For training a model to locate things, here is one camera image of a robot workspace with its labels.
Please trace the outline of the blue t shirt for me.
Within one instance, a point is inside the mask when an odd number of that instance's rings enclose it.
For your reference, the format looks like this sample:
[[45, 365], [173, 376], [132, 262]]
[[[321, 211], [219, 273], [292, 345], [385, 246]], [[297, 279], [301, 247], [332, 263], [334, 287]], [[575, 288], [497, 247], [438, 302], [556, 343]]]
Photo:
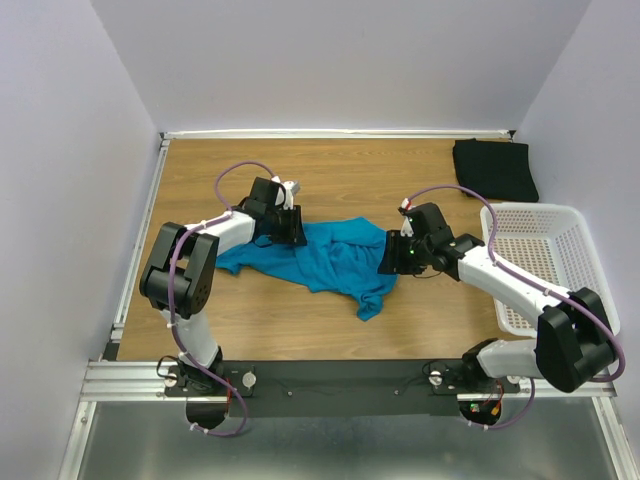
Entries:
[[303, 285], [312, 293], [346, 295], [357, 304], [356, 316], [366, 322], [381, 313], [384, 298], [397, 276], [378, 272], [386, 232], [369, 220], [306, 223], [307, 244], [257, 243], [234, 247], [217, 258], [216, 267], [233, 275], [250, 267], [260, 273]]

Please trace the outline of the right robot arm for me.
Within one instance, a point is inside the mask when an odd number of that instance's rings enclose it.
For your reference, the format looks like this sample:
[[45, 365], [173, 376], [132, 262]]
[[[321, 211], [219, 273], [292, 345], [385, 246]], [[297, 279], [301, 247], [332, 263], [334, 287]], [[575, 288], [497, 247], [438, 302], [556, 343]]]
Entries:
[[474, 286], [522, 316], [532, 340], [485, 340], [465, 352], [460, 379], [480, 392], [508, 376], [543, 379], [571, 393], [612, 364], [622, 366], [603, 301], [593, 290], [543, 281], [495, 254], [470, 234], [456, 236], [434, 203], [399, 208], [403, 225], [386, 233], [381, 274], [418, 276], [426, 269]]

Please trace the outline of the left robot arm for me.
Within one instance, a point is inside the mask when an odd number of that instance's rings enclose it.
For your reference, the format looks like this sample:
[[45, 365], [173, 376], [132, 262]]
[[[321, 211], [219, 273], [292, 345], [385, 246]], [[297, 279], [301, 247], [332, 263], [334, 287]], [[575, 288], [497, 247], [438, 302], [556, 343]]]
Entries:
[[222, 380], [222, 351], [209, 330], [205, 305], [218, 257], [260, 239], [269, 245], [307, 244], [297, 181], [257, 177], [248, 196], [221, 215], [199, 223], [163, 224], [139, 282], [139, 291], [167, 321], [178, 359], [190, 366], [187, 382], [201, 395]]

